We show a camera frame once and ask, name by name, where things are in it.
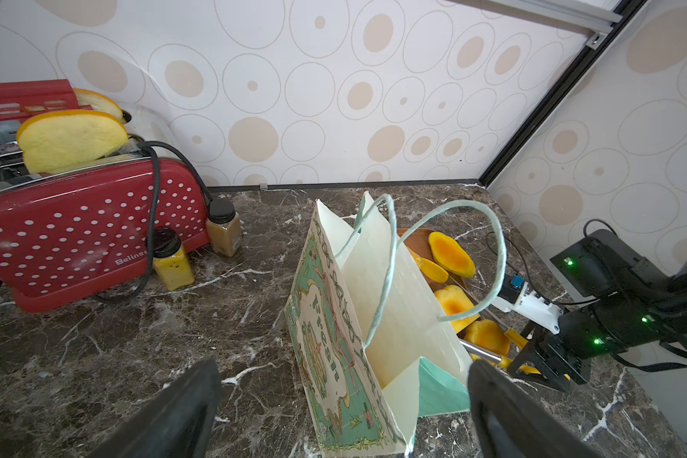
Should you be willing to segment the paper bag green white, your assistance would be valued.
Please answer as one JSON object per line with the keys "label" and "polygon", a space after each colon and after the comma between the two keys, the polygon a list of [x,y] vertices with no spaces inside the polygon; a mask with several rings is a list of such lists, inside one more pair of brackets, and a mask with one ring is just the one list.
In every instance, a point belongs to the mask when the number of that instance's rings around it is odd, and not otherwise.
{"label": "paper bag green white", "polygon": [[452,325],[494,302],[505,271],[499,250],[486,297],[447,314],[390,196],[364,195],[354,223],[316,204],[284,312],[324,456],[408,454],[420,418],[469,409],[473,361]]}

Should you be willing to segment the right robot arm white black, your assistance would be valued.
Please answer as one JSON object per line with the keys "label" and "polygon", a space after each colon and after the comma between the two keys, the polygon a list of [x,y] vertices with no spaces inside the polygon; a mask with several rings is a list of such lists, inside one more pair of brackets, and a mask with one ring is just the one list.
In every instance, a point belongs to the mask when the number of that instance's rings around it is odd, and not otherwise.
{"label": "right robot arm white black", "polygon": [[682,363],[646,364],[644,372],[687,368],[687,272],[668,277],[641,255],[627,260],[601,256],[612,292],[557,320],[559,332],[532,324],[532,338],[507,372],[514,379],[568,392],[591,377],[591,360],[609,355],[629,366],[622,353],[657,343]]}

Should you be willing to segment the bread slice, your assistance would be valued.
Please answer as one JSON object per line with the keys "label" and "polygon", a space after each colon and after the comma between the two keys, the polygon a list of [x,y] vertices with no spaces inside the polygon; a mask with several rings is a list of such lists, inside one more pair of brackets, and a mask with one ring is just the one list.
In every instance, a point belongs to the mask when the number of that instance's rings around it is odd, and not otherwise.
{"label": "bread slice", "polygon": [[462,278],[475,275],[473,260],[456,240],[440,232],[431,232],[427,240],[435,263]]}
{"label": "bread slice", "polygon": [[434,261],[422,258],[411,249],[410,255],[412,256],[412,259],[415,261],[421,273],[431,281],[437,282],[437,284],[445,284],[448,281],[448,278],[450,278],[450,274],[448,274],[443,267]]}

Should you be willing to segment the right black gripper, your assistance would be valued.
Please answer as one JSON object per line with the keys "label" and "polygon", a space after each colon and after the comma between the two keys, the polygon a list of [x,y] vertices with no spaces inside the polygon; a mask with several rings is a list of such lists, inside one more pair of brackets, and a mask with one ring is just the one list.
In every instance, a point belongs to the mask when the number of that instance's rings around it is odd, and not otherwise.
{"label": "right black gripper", "polygon": [[561,330],[530,324],[534,335],[508,368],[515,379],[568,392],[572,384],[590,381],[593,358],[609,355],[618,364],[629,362],[618,355],[630,334],[628,308],[582,308],[559,318]]}

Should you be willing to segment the round bread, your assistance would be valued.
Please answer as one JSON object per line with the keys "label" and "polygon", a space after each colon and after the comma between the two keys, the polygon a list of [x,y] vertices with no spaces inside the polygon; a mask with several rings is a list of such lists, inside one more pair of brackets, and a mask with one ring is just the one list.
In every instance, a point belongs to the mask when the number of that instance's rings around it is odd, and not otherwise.
{"label": "round bread", "polygon": [[507,356],[511,342],[501,328],[492,320],[478,320],[465,329],[463,339],[501,356]]}

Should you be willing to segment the square toast bread piece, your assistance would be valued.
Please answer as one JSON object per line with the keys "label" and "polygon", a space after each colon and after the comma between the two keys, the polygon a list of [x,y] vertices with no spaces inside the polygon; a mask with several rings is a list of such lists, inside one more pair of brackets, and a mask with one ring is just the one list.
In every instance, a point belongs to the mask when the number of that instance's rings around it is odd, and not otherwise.
{"label": "square toast bread piece", "polygon": [[[463,313],[473,309],[474,307],[464,290],[455,284],[447,285],[446,287],[435,291],[434,296],[447,316]],[[451,321],[450,325],[455,333],[459,333],[479,318],[480,315],[476,314],[462,320]]]}

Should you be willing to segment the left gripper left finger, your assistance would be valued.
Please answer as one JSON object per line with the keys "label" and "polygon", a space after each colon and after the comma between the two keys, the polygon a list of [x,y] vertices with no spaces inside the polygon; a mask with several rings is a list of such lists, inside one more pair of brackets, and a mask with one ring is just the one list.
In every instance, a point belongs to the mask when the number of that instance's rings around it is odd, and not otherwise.
{"label": "left gripper left finger", "polygon": [[124,423],[92,457],[203,457],[221,399],[217,364],[205,359]]}

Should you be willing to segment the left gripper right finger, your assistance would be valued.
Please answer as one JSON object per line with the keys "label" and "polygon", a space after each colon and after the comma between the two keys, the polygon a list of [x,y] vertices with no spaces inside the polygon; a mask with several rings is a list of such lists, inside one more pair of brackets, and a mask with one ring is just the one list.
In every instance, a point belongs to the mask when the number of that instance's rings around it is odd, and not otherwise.
{"label": "left gripper right finger", "polygon": [[468,391],[485,457],[598,456],[490,364],[471,365]]}

